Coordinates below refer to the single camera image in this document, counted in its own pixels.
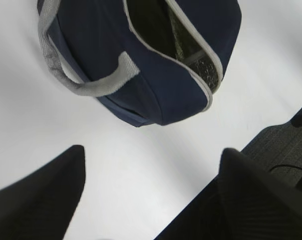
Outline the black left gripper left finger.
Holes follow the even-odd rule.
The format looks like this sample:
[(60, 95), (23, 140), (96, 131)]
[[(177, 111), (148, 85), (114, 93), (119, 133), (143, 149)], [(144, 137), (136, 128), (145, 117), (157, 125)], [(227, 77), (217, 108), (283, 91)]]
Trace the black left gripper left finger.
[(0, 190), (0, 240), (62, 240), (85, 181), (85, 149), (73, 145)]

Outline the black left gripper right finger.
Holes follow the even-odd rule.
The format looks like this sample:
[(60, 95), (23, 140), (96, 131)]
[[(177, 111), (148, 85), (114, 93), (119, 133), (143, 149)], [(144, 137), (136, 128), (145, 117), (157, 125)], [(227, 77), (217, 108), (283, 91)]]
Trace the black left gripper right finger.
[(302, 240), (302, 191), (227, 148), (217, 177), (158, 239)]

